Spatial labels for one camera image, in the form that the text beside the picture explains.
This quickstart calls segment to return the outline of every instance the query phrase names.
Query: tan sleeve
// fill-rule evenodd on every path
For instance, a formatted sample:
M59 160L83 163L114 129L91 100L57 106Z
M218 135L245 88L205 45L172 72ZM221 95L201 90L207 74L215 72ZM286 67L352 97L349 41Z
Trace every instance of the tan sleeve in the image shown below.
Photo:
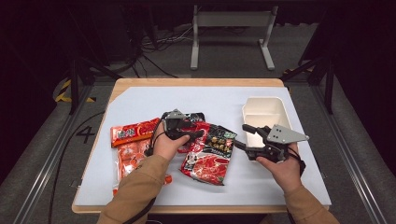
M169 161L150 156L124 177L113 200L108 203L97 223L123 223L142 211L160 193ZM146 223L147 214L136 223Z
M339 223L338 220L304 186L285 194L286 206L298 224Z

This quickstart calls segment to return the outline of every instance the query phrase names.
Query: white tabletop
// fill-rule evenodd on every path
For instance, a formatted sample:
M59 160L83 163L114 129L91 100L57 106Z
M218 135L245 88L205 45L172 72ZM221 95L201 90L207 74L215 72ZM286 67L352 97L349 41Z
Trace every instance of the white tabletop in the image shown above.
M304 133L290 94L283 87L131 87L108 105L97 143L87 162L82 184L74 200L75 207L104 206L112 199L116 180L116 150L110 147L110 128L160 117L175 108L183 113L202 112L209 123L221 125L245 142L247 135L243 105L248 97L274 97L281 100L290 127ZM303 184L323 205L331 205L308 142L300 142L299 150L306 163ZM155 206L205 205L285 205L283 192L271 174L255 161L249 161L244 151L234 147L224 179L224 186L212 186L183 175L180 165L184 154L172 160L167 173L173 177L164 186Z

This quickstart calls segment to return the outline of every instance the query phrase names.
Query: wrist strap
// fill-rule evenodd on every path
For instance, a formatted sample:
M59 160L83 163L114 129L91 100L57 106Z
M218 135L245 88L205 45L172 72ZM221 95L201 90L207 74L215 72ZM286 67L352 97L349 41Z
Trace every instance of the wrist strap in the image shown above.
M305 162L301 160L300 155L296 151L294 151L294 149L292 149L291 147L288 147L288 149L295 153L295 155L292 153L289 153L289 155L300 163L300 176L303 175L303 172L306 167Z

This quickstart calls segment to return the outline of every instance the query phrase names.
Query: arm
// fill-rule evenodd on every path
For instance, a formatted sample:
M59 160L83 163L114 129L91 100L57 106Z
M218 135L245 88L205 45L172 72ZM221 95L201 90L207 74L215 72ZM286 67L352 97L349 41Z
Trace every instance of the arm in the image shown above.
M298 153L297 144L289 145ZM263 157L257 161L267 168L285 193L286 206L296 223L339 223L301 182L300 164L290 157L282 163L273 163Z
M142 160L134 171L121 180L117 194L102 211L98 223L123 223L145 211L145 208L149 211L150 201L157 197L163 186L170 160L175 157L177 149L189 140L186 135L174 141L162 132L160 123L155 133L158 138L153 155ZM147 212L135 223L146 223Z

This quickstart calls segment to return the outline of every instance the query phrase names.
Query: white plastic container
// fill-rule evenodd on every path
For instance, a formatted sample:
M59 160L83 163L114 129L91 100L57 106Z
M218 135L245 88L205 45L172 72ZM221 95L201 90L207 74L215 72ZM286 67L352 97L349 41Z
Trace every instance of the white plastic container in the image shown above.
M277 97L249 97L242 107L244 122L253 127L268 126L273 128L275 124L290 128L288 114L281 99ZM263 147L262 137L257 133L247 134L248 147Z

